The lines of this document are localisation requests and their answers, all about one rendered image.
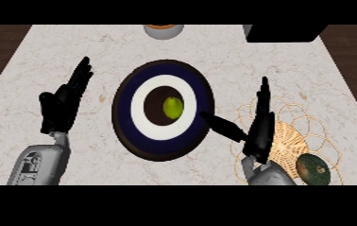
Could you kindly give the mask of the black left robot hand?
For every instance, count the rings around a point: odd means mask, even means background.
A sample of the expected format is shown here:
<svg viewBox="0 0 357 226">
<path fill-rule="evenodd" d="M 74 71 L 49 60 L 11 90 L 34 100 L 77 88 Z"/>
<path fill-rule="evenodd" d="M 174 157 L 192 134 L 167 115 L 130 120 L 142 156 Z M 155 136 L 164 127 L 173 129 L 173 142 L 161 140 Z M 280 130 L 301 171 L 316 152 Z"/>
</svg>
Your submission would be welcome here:
<svg viewBox="0 0 357 226">
<path fill-rule="evenodd" d="M 81 97 L 93 75 L 90 69 L 90 58 L 84 57 L 74 69 L 68 83 L 59 87 L 56 93 L 43 92 L 39 95 L 43 116 L 40 132 L 44 134 L 71 130 Z"/>
</svg>

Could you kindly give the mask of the dark green avocado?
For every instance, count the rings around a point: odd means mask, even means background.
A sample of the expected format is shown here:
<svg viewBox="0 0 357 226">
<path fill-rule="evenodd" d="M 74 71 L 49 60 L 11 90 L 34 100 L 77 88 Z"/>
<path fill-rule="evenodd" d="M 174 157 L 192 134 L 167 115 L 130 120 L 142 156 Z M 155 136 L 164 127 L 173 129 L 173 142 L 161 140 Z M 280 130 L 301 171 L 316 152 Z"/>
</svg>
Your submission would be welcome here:
<svg viewBox="0 0 357 226">
<path fill-rule="evenodd" d="M 310 153 L 300 155 L 295 169 L 301 180 L 308 185 L 328 185 L 331 183 L 331 171 L 326 162 Z"/>
</svg>

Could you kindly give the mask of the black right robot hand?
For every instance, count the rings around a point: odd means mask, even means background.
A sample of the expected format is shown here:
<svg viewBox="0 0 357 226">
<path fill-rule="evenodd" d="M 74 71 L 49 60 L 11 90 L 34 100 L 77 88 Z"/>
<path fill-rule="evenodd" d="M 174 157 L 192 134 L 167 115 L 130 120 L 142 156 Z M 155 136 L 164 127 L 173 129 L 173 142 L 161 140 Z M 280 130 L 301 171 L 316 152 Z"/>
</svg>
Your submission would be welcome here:
<svg viewBox="0 0 357 226">
<path fill-rule="evenodd" d="M 211 113 L 201 112 L 199 115 L 214 132 L 236 142 L 245 141 L 244 155 L 247 157 L 252 156 L 260 164 L 266 164 L 275 134 L 275 112 L 270 111 L 269 78 L 263 77 L 261 89 L 257 92 L 255 117 L 248 133 L 244 133 L 233 122 Z"/>
</svg>

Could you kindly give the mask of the green pear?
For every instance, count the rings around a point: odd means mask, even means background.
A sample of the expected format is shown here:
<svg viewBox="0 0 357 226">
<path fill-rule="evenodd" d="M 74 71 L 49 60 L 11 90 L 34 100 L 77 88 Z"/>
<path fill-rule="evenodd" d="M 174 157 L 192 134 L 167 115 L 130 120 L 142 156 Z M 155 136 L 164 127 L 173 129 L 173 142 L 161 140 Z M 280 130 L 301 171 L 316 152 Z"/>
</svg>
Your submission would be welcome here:
<svg viewBox="0 0 357 226">
<path fill-rule="evenodd" d="M 185 106 L 182 100 L 171 96 L 164 102 L 164 113 L 170 119 L 177 119 L 183 113 Z"/>
</svg>

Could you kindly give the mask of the grey bowl with orange content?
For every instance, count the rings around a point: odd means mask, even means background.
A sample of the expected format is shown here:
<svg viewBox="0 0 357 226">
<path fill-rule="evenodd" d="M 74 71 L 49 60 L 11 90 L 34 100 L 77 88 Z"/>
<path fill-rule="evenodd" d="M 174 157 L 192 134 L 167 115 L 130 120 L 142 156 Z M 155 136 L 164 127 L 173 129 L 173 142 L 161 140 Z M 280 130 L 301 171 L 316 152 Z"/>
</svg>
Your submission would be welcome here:
<svg viewBox="0 0 357 226">
<path fill-rule="evenodd" d="M 145 25 L 143 30 L 148 36 L 157 40 L 170 40 L 183 31 L 183 25 Z"/>
</svg>

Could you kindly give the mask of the black appliance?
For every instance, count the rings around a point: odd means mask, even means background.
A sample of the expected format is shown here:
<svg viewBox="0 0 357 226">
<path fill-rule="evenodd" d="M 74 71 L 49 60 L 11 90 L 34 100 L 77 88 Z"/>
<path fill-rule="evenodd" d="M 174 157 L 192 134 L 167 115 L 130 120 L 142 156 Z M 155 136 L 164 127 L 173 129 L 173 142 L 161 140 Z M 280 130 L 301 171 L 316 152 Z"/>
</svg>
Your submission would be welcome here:
<svg viewBox="0 0 357 226">
<path fill-rule="evenodd" d="M 308 43 L 326 25 L 244 25 L 245 39 L 249 43 Z"/>
</svg>

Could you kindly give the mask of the woven wicker plate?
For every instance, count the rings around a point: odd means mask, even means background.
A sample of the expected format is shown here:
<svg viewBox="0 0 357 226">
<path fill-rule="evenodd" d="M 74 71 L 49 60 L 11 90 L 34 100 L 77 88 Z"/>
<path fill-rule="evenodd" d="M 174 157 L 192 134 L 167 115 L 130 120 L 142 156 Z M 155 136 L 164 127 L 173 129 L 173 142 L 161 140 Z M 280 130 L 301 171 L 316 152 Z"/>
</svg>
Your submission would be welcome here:
<svg viewBox="0 0 357 226">
<path fill-rule="evenodd" d="M 257 108 L 257 98 L 238 108 L 236 125 L 248 132 L 252 124 Z M 275 112 L 275 134 L 269 159 L 286 170 L 298 184 L 307 185 L 301 180 L 295 161 L 301 154 L 310 153 L 322 158 L 331 171 L 331 184 L 345 185 L 341 171 L 342 152 L 329 139 L 329 132 L 323 122 L 314 118 L 303 105 L 289 103 L 282 97 L 272 98 L 272 110 Z M 242 147 L 244 141 L 230 142 L 230 154 L 235 158 L 235 176 L 241 184 L 248 184 L 242 172 Z"/>
</svg>

